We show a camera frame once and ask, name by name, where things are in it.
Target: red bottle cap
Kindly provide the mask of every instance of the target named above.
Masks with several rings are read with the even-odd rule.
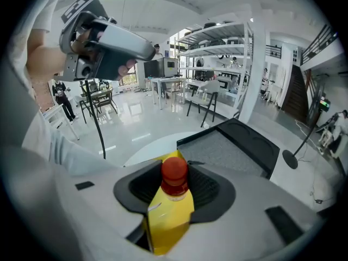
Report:
[[[179,157],[168,158],[162,163],[163,191],[172,196],[184,194],[189,188],[187,185],[188,167],[184,159]]]

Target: glossy white floor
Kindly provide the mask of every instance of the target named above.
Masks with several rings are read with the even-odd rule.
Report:
[[[132,156],[136,155],[140,149],[146,148],[146,145],[158,139],[165,139],[165,136],[178,133],[191,134],[204,130],[200,125],[205,111],[199,114],[198,108],[192,105],[190,114],[186,117],[189,103],[182,105],[177,102],[171,109],[170,100],[168,100],[163,110],[159,110],[158,104],[153,104],[151,92],[129,92],[114,96],[113,100],[119,108],[119,113],[116,114],[111,107],[103,107],[100,127],[107,149],[107,160],[116,166],[123,166],[127,161],[128,164],[133,163],[136,160]],[[75,143],[94,154],[99,154],[102,158],[101,143],[93,119],[89,117],[88,111],[84,110],[87,121],[85,124],[80,109],[77,108],[76,112],[80,119],[74,122],[73,127],[80,140],[74,140],[67,127],[62,127],[61,131]],[[223,117],[216,116],[212,123],[211,113],[208,113],[206,119],[210,126],[224,120]],[[293,133],[297,129],[294,119],[275,107],[272,108],[259,101],[248,125],[280,147],[281,152],[284,149],[294,152],[305,137],[305,135],[297,136]],[[143,151],[146,151],[150,158],[161,155],[161,153],[152,152],[151,148],[143,149]],[[302,160],[306,161],[300,161],[296,170],[287,167],[283,159],[279,157],[271,181],[313,210],[319,211],[333,204],[333,187],[341,181],[337,168],[330,165],[311,146],[304,146],[298,156],[298,158],[303,156]],[[314,198],[323,200],[323,203],[315,203]]]

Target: yellow bottle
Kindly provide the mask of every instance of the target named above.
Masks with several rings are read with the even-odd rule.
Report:
[[[189,228],[194,203],[187,185],[184,159],[163,162],[162,184],[148,208],[148,226],[155,255],[166,254]]]

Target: gray handheld controller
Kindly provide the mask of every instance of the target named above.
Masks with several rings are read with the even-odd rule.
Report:
[[[93,78],[117,80],[118,69],[129,59],[149,61],[156,53],[152,44],[118,25],[108,17],[99,0],[76,0],[61,16],[64,28],[59,45],[67,54],[63,76],[59,80],[75,81]],[[72,50],[76,34],[91,29],[84,46],[96,56],[77,55]],[[103,32],[97,38],[97,32]]]

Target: staircase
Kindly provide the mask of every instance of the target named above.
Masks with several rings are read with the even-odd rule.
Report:
[[[295,119],[306,123],[308,113],[308,99],[303,75],[299,67],[293,65],[288,92],[282,110]]]

